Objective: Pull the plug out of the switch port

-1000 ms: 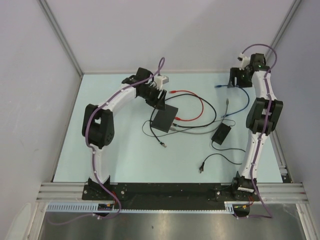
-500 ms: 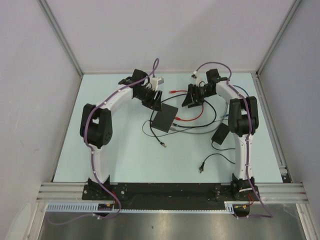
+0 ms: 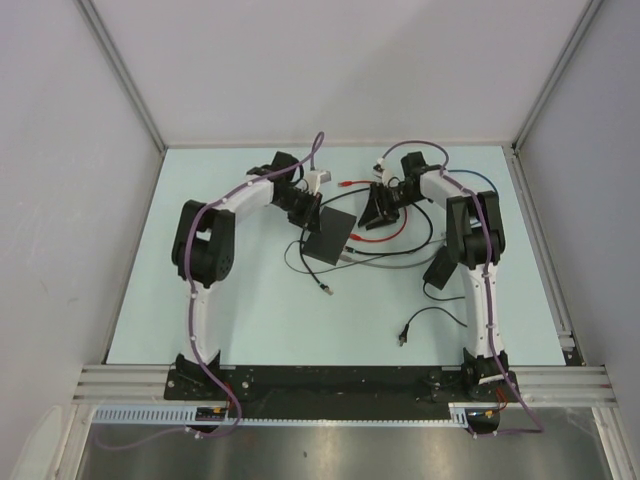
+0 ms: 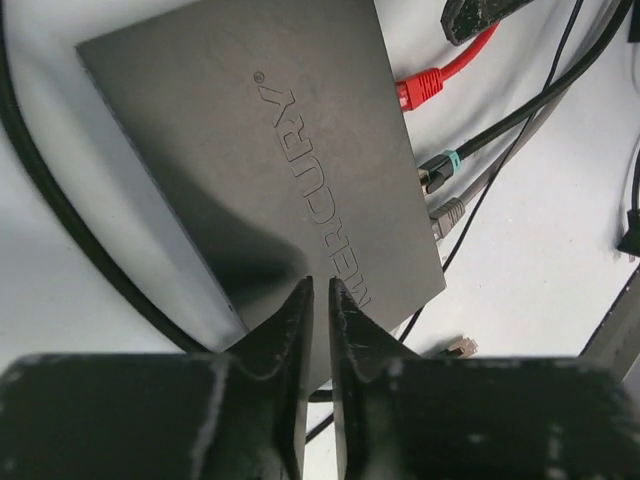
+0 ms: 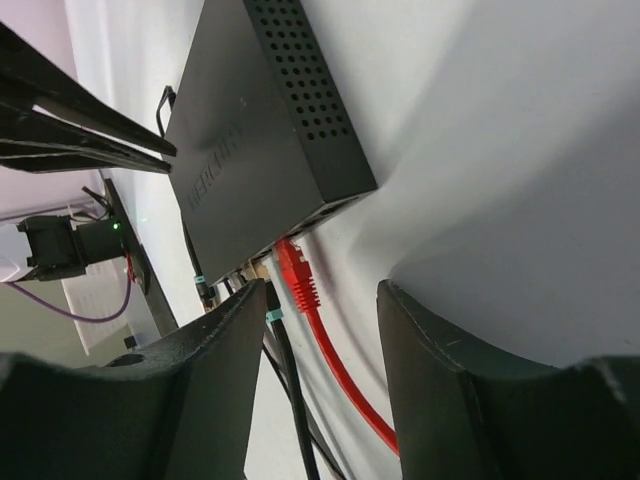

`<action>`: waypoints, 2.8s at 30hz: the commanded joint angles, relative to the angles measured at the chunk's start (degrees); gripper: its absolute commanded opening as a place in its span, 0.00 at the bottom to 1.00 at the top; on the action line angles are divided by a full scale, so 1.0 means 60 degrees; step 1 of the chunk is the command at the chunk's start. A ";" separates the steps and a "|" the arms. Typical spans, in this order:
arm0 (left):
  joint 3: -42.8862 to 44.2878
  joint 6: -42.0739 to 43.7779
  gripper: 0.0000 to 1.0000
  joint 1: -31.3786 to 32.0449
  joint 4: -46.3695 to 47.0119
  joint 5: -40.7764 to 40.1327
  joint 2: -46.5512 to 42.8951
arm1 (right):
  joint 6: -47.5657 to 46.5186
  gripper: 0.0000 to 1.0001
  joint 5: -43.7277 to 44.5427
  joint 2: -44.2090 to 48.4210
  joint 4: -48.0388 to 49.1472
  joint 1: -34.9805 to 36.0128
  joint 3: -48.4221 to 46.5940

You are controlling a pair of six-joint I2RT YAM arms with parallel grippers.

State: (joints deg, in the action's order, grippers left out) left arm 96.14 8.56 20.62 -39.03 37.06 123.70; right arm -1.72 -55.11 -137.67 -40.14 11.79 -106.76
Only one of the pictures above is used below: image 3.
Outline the black network switch box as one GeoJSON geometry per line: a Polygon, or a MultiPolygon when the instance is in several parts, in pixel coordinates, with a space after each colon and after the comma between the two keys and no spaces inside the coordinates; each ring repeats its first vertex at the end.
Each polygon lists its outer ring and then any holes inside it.
{"type": "Polygon", "coordinates": [[[320,231],[309,235],[302,253],[311,259],[336,266],[356,220],[353,214],[324,207],[320,213],[320,231]]]}

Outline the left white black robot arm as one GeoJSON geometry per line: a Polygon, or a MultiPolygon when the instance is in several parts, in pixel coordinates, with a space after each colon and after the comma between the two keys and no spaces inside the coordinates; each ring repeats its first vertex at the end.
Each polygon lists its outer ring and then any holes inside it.
{"type": "Polygon", "coordinates": [[[196,366],[185,385],[199,399],[214,397],[221,387],[220,374],[208,367],[221,352],[210,304],[234,265],[236,228],[260,209],[275,206],[286,213],[290,224],[307,232],[320,231],[320,188],[331,173],[312,168],[296,181],[295,172],[303,166],[294,156],[278,151],[271,163],[248,170],[221,199],[209,204],[189,200],[183,205],[171,260],[188,285],[181,355],[196,366]]]}

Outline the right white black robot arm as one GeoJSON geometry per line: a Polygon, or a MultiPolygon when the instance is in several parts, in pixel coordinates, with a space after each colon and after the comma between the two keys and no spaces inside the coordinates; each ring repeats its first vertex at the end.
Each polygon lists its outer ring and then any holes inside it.
{"type": "Polygon", "coordinates": [[[484,401],[509,369],[497,318],[498,263],[506,248],[499,195],[463,185],[445,165],[427,164],[420,152],[401,159],[404,179],[397,184],[384,173],[383,163],[377,162],[380,179],[369,186],[358,225],[367,230],[390,225],[400,209],[422,200],[444,209],[445,243],[429,267],[426,282],[441,289],[454,272],[461,274],[468,332],[461,388],[469,399],[484,401]]]}

